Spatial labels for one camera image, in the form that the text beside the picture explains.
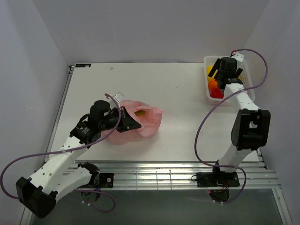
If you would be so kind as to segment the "aluminium frame rail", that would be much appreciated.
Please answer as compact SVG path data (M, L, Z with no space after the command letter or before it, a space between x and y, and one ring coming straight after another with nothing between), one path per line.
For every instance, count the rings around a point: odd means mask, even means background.
M79 193L61 199L53 212L39 219L28 210L23 225L290 225L291 217L274 170L263 162L243 163L246 187L232 203L214 203L206 188L195 181L200 163L101 162L102 172L113 173L107 192L116 208L101 213L81 203Z

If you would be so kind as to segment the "red orange fake fruit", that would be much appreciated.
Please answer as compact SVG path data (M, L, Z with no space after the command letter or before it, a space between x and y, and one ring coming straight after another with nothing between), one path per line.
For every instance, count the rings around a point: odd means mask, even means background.
M222 91L219 88L213 89L210 91L210 97L211 98L217 98L217 99L223 99L224 95Z

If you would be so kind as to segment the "orange fake orange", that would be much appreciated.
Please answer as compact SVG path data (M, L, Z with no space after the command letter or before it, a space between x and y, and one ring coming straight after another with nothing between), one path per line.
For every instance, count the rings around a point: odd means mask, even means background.
M209 90L218 89L218 83L215 79L212 79L208 82L208 88Z

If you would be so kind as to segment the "yellow fake fruit in bag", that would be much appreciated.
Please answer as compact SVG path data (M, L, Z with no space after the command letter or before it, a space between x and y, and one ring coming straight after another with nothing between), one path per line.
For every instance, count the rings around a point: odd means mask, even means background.
M139 111L134 112L136 117L144 116L146 113L147 112L145 110L139 110Z

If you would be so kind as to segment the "yellow fake mango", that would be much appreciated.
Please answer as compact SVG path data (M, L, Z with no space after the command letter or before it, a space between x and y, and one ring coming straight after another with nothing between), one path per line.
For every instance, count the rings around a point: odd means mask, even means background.
M207 74L209 74L209 73L211 72L212 67L213 67L213 66L208 66L208 67L207 67Z

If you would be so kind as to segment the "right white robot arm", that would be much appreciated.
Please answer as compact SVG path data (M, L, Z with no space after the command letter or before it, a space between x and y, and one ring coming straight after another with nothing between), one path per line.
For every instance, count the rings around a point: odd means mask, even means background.
M214 77L217 87L237 112L231 131L231 145L213 167L212 182L223 186L233 180L237 167L252 151L265 146L268 139L271 114L260 109L248 96L239 79L242 69L233 57L218 58L209 77Z

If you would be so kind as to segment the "white plastic basket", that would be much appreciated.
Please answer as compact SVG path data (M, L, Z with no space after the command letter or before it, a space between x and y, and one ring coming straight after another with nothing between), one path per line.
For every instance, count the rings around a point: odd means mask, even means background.
M205 89L206 89L206 95L207 95L207 99L208 99L208 103L210 105L215 105L217 104L219 101L221 101L221 99L219 98L212 98L210 96L210 91L209 91L209 87L208 87L208 83L209 83L209 78L208 78L208 67L209 66L213 66L215 64L215 62L217 61L218 58L222 58L222 56L205 56L203 59L203 63L204 63L204 80L205 80ZM245 88L248 87L252 87L253 83L251 80L251 76L250 76L250 72L248 69L248 65L246 63L245 60L243 60L242 62L240 62L237 57L235 57L236 60L238 61L238 65L241 69L243 69L241 75L240 75L240 79L243 82L243 85Z

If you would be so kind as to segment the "pink plastic bag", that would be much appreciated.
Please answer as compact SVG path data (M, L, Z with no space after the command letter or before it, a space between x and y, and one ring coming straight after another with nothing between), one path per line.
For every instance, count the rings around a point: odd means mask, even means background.
M139 122L142 127L123 133L115 130L106 138L106 140L113 144L122 145L129 142L139 141L143 138L149 138L158 131L162 121L162 109L148 105L144 102L133 100L123 100L121 101L120 106L125 107L128 114L135 121ZM147 113L144 116L136 117L134 112L139 110L145 110Z

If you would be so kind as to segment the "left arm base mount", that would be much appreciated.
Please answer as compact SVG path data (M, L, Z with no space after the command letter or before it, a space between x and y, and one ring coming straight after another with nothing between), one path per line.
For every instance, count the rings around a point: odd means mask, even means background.
M80 192L82 203L88 206L94 207L103 212L109 212L111 210L101 210L96 207L95 203L100 197L108 197L112 200L113 208L116 205L114 197L108 193L105 193L102 188L113 187L113 173L102 173L100 170L91 163L79 164L78 168L74 171L75 178L77 178L75 184L75 191Z

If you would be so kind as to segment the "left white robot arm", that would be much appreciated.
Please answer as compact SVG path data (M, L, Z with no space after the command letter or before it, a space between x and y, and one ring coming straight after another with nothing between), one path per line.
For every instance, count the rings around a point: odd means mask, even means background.
M18 200L38 218L45 218L57 201L79 187L97 188L103 176L91 163L79 164L68 175L64 172L85 153L91 143L100 140L104 131L116 129L123 133L141 128L141 124L129 115L125 107L111 108L107 101L99 100L90 112L79 119L62 145L62 153L52 156L29 178L16 182Z

